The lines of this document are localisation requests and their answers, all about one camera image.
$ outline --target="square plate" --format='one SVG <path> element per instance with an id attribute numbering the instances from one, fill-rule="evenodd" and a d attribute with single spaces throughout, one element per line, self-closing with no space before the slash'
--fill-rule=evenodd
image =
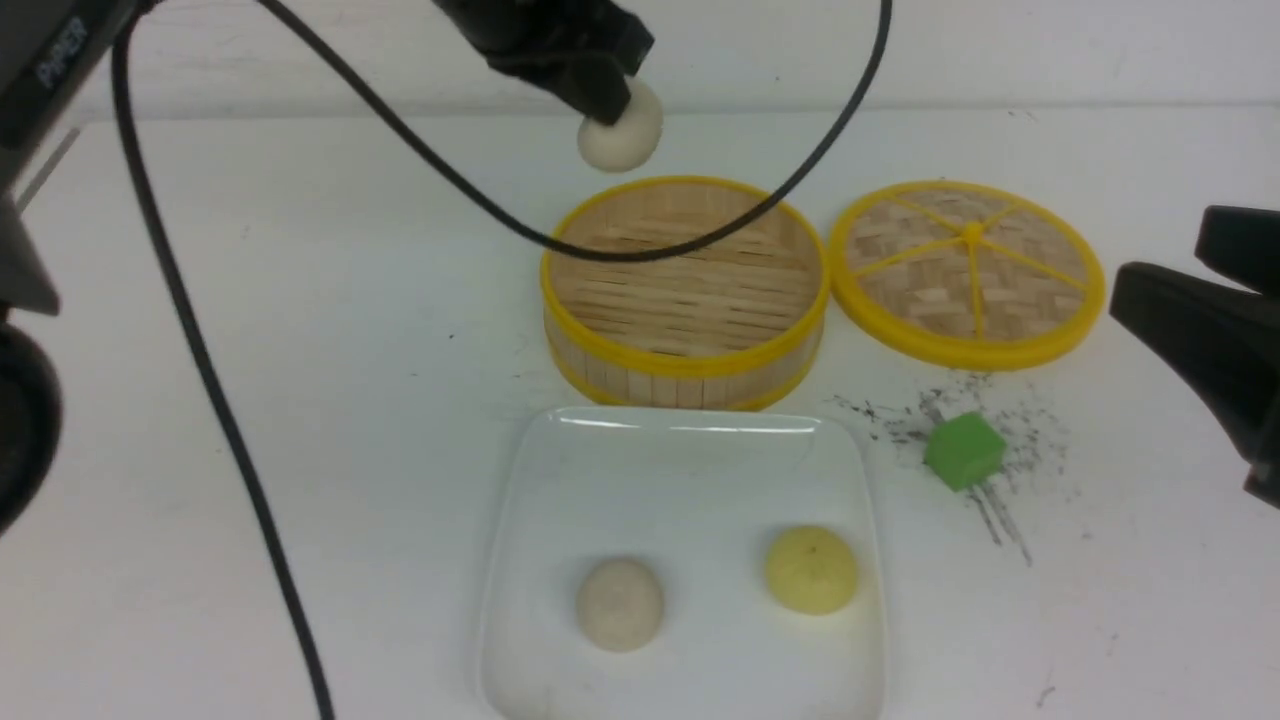
<path id="1" fill-rule="evenodd" d="M 778 532 L 823 525 L 859 562 L 845 609 L 809 618 L 764 584 Z M 666 614 L 644 648 L 609 653 L 575 597 L 602 560 L 636 557 Z M 863 462 L 814 418 L 576 407 L 525 433 L 494 537 L 477 684 L 508 720 L 874 720 L 884 602 Z"/>

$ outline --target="robotic arm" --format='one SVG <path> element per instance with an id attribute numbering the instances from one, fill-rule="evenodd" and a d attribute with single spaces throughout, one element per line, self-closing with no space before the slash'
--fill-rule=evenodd
<path id="1" fill-rule="evenodd" d="M 585 117 L 579 140 L 589 161 L 584 135 L 600 140 L 603 133 L 608 141 L 617 140 L 611 135 L 614 126 L 634 129 L 627 120 L 630 88 L 649 91 L 628 76 L 653 45 L 634 14 L 611 0 L 435 3 L 490 68 L 545 90 Z M 8 324 L 14 307 L 49 315 L 59 310 L 58 293 L 19 219 L 13 186 L 129 19 L 155 4 L 0 0 L 0 533 L 47 471 L 61 419 L 51 365 Z M 641 119 L 653 129 L 652 113 Z M 657 122 L 660 128 L 660 114 Z M 649 140 L 657 145 L 657 135 Z"/>

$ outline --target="green sponge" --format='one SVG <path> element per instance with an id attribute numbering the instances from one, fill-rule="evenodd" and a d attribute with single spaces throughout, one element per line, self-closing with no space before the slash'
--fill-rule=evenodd
<path id="1" fill-rule="evenodd" d="M 965 491 L 1000 470 L 1005 438 L 982 415 L 966 413 L 933 428 L 924 462 L 955 492 Z"/>

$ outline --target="bamboo steamer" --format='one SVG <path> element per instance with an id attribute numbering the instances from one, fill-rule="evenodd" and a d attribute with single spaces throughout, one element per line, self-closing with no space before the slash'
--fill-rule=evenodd
<path id="1" fill-rule="evenodd" d="M 765 193 L 704 177 L 627 183 L 584 202 L 557 229 L 609 251 L 663 247 L 716 229 Z M 690 255 L 644 264 L 543 256 L 552 357 L 602 404 L 759 410 L 809 372 L 829 293 L 823 243 L 794 209 Z"/>

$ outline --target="black cable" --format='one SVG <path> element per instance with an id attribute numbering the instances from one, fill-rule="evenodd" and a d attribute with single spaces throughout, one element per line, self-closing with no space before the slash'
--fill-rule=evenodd
<path id="1" fill-rule="evenodd" d="M 457 187 L 458 191 L 467 196 L 467 199 L 489 213 L 489 215 L 516 234 L 548 250 L 584 260 L 603 263 L 645 263 L 685 255 L 728 237 L 777 206 L 777 204 L 781 202 L 782 199 L 786 197 L 786 195 L 790 193 L 797 184 L 800 184 L 805 176 L 808 176 L 809 172 L 822 160 L 823 155 L 827 154 L 827 150 L 829 150 L 836 142 L 836 138 L 840 137 L 845 126 L 849 124 L 849 119 L 852 117 L 854 111 L 858 110 L 863 97 L 865 97 L 867 90 L 876 78 L 876 72 L 879 69 L 881 60 L 884 56 L 884 46 L 888 42 L 890 19 L 893 10 L 892 0 L 881 0 L 879 22 L 876 29 L 876 42 L 872 46 L 872 55 L 867 61 L 861 78 L 858 81 L 858 86 L 849 97 L 849 102 L 845 104 L 845 108 L 840 111 L 840 115 L 837 115 L 835 123 L 832 123 L 831 129 L 827 131 L 827 135 L 823 136 L 817 147 L 814 147 L 809 156 L 805 158 L 804 163 L 801 163 L 800 167 L 791 173 L 791 177 L 788 177 L 776 191 L 773 191 L 772 195 L 764 199 L 755 208 L 744 213 L 736 220 L 732 220 L 724 227 L 689 242 L 641 252 L 604 252 L 568 245 L 553 237 L 545 236 L 517 220 L 513 215 L 503 210 L 497 202 L 490 200 L 479 188 L 463 178 L 434 150 L 431 150 L 431 147 L 428 146 L 412 129 L 410 129 L 410 127 L 404 124 L 404 120 L 402 120 L 399 115 L 397 115 L 396 111 L 392 110 L 392 108 L 381 97 L 379 97 L 376 92 L 374 92 L 369 83 L 366 83 L 356 73 L 356 70 L 346 63 L 346 60 L 334 53 L 328 44 L 325 44 L 310 27 L 307 27 L 302 19 L 294 15 L 292 10 L 285 8 L 279 0 L 259 1 L 273 15 L 279 18 L 280 22 L 292 29 L 303 42 L 306 42 L 307 46 L 320 55 L 320 58 L 324 59 L 325 63 L 328 63 L 329 67 L 347 82 L 348 86 L 351 86 L 356 95 L 358 95 L 374 110 L 374 113 L 378 114 L 378 117 L 381 118 L 383 122 L 401 137 L 401 140 L 403 140 L 420 158 L 422 158 L 422 160 L 440 173 L 444 179 Z M 236 421 L 236 416 L 232 413 L 230 402 L 227 400 L 227 393 L 223 391 L 221 382 L 218 379 L 218 372 L 214 369 L 212 359 L 209 355 L 209 347 L 205 345 L 204 333 L 200 331 L 200 323 L 196 320 L 196 310 L 191 304 L 191 297 L 187 295 L 186 283 L 182 279 L 182 272 L 178 269 L 178 260 L 174 256 L 173 247 L 169 245 L 169 236 L 164 229 L 164 222 L 160 218 L 160 209 L 156 204 L 155 192 L 151 188 L 151 181 L 147 177 L 147 170 L 142 161 L 142 147 L 138 142 L 137 122 L 133 117 L 133 102 L 129 94 L 129 44 L 133 38 L 133 31 L 137 28 L 138 20 L 154 5 L 154 0 L 140 5 L 140 10 L 122 29 L 111 53 L 111 96 L 115 104 L 116 126 L 120 132 L 120 146 L 124 151 L 125 164 L 129 168 L 129 178 L 133 182 L 134 193 L 138 197 L 138 208 L 147 227 L 147 233 L 151 237 L 151 246 L 155 250 L 156 261 L 160 265 L 160 273 L 164 275 L 165 284 L 169 288 L 169 296 L 173 300 L 174 313 L 178 315 L 178 322 L 182 324 L 182 332 L 187 338 L 187 345 L 191 348 L 191 355 L 196 363 L 196 369 L 200 373 L 200 379 L 205 386 L 205 392 L 209 395 L 209 402 L 214 407 L 218 423 L 221 425 L 223 434 L 227 437 L 227 443 L 232 448 L 232 456 L 236 459 L 236 466 L 239 469 L 241 478 L 244 480 L 244 489 L 248 492 L 250 501 L 253 505 L 253 514 L 257 518 L 259 528 L 262 532 L 262 542 L 266 544 L 266 552 L 271 559 L 271 569 L 275 571 L 275 579 L 279 583 L 280 594 L 284 598 L 284 605 L 289 614 L 289 621 L 293 624 L 293 632 L 298 638 L 298 648 L 301 650 L 302 659 L 306 662 L 307 675 L 311 680 L 311 689 L 315 693 L 316 707 L 320 712 L 321 720 L 333 720 L 335 714 L 333 708 L 333 698 L 329 694 L 329 683 L 325 680 L 324 667 L 320 664 L 320 652 L 316 648 L 315 637 L 311 634 L 311 626 L 307 623 L 306 611 L 302 607 L 302 598 L 298 596 L 297 585 L 294 584 L 293 575 L 289 571 L 289 564 L 284 555 L 284 546 L 280 542 L 280 534 L 275 529 L 275 519 L 271 516 L 271 507 L 268 503 L 262 483 L 257 478 L 257 470 L 255 469 L 253 460 L 250 456 L 248 446 L 244 443 L 244 437 L 241 434 L 239 424 Z"/>
<path id="2" fill-rule="evenodd" d="M 232 448 L 236 466 L 239 468 L 241 478 L 244 479 L 244 489 L 248 491 L 250 501 L 253 503 L 253 515 L 257 516 L 257 525 L 262 530 L 262 542 L 266 544 L 266 553 L 271 557 L 271 569 L 275 571 L 280 594 L 284 596 L 284 606 L 289 611 L 289 621 L 293 623 L 302 659 L 307 665 L 316 707 L 323 720 L 333 720 L 335 717 L 333 698 L 329 696 L 324 667 L 320 665 L 320 652 L 316 650 L 311 626 L 302 610 L 298 588 L 293 584 L 289 562 L 284 556 L 284 546 L 280 543 L 280 533 L 275 529 L 275 520 L 271 518 L 271 507 L 266 502 L 262 483 L 257 479 L 257 470 L 253 469 L 253 460 L 248 455 L 244 437 L 241 434 L 236 416 L 232 414 L 232 406 L 227 401 L 227 393 L 223 392 L 223 384 L 214 370 L 214 361 L 205 346 L 200 323 L 196 322 L 196 310 L 191 305 L 191 297 L 182 282 L 182 273 L 178 270 L 178 260 L 174 258 L 173 247 L 169 246 L 169 236 L 160 219 L 160 209 L 156 205 L 155 193 L 151 191 L 147 169 L 142 164 L 142 149 L 138 145 L 138 129 L 133 119 L 133 102 L 129 97 L 129 41 L 133 38 L 133 31 L 141 17 L 142 14 L 138 13 L 128 20 L 111 51 L 111 95 L 115 101 L 115 122 L 120 129 L 124 160 L 129 167 L 129 178 L 133 181 L 133 191 L 138 196 L 138 208 L 142 210 L 147 234 L 151 236 L 151 246 L 155 249 L 160 273 L 164 275 L 165 284 L 169 286 L 173 309 L 178 314 L 178 322 L 182 323 L 182 332 L 187 336 L 191 356 L 196 361 L 196 369 L 200 370 L 201 382 L 205 383 L 205 392 L 209 393 L 209 402 L 214 406 L 218 424 L 221 425 L 223 434 L 227 436 L 227 445 Z"/>
<path id="3" fill-rule="evenodd" d="M 306 42 L 307 46 L 311 47 L 311 50 L 320 55 L 320 58 L 328 63 L 335 73 L 342 76 L 342 79 L 344 79 L 347 85 L 356 91 L 356 95 L 358 95 L 360 99 L 364 100 L 369 108 L 372 109 L 374 113 L 381 118 L 381 120 L 387 123 L 387 126 L 392 128 L 392 131 L 398 135 L 401 140 L 404 141 L 406 145 L 413 149 L 413 152 L 417 152 L 419 158 L 426 160 L 428 165 L 431 165 L 435 172 L 440 173 L 440 176 L 449 181 L 453 187 L 458 188 L 462 195 L 466 195 L 467 200 L 479 205 L 485 213 L 489 213 L 489 215 L 492 215 L 495 220 L 507 225 L 508 229 L 525 240 L 532 241 L 547 250 L 552 250 L 562 255 L 582 260 L 595 260 L 599 263 L 649 263 L 653 260 L 675 258 L 677 255 L 686 255 L 695 250 L 701 250 L 713 242 L 724 240 L 772 210 L 778 202 L 782 201 L 783 197 L 787 196 L 787 193 L 795 190 L 795 187 L 800 184 L 800 181 L 809 174 L 809 170 L 812 170 L 818 161 L 822 160 L 823 155 L 827 154 L 827 150 L 829 150 L 836 142 L 836 138 L 840 137 L 840 133 L 844 132 L 845 126 L 849 124 L 849 119 L 854 117 L 854 111 L 856 111 L 858 106 L 861 105 L 863 97 L 867 96 L 867 91 L 872 86 L 872 81 L 876 79 L 876 72 L 879 69 L 881 60 L 884 58 L 884 46 L 888 44 L 890 20 L 893 14 L 893 0 L 881 0 L 879 22 L 876 27 L 876 42 L 872 45 L 872 54 L 867 60 L 867 67 L 863 69 L 863 77 L 858 81 L 858 86 L 854 88 L 852 95 L 849 96 L 849 101 L 840 111 L 840 115 L 837 115 L 836 120 L 831 124 L 831 129 L 827 131 L 827 135 L 818 141 L 818 145 L 813 149 L 809 156 L 800 163 L 800 167 L 791 173 L 791 177 L 778 186 L 772 195 L 762 200 L 759 205 L 751 208 L 736 220 L 732 220 L 719 229 L 712 231 L 687 242 L 636 252 L 605 252 L 603 250 L 570 245 L 556 240 L 554 237 L 543 234 L 516 219 L 511 213 L 503 210 L 497 202 L 490 200 L 489 196 L 462 177 L 461 173 L 454 170 L 453 167 L 431 150 L 428 143 L 422 142 L 422 138 L 410 129 L 407 124 L 404 124 L 404 120 L 396 114 L 396 110 L 392 110 L 390 105 L 379 97 L 378 94 L 374 92 L 374 88 L 369 87 L 369 83 L 366 83 L 360 74 L 357 74 L 356 70 L 347 64 L 346 60 L 343 60 L 342 56 L 333 50 L 333 47 L 329 47 L 329 45 L 321 40 L 314 29 L 307 27 L 301 18 L 285 8 L 280 0 L 259 0 L 259 3 L 273 15 L 279 18 L 279 20 L 289 29 L 292 29 L 293 33 L 302 40 L 302 42 Z"/>

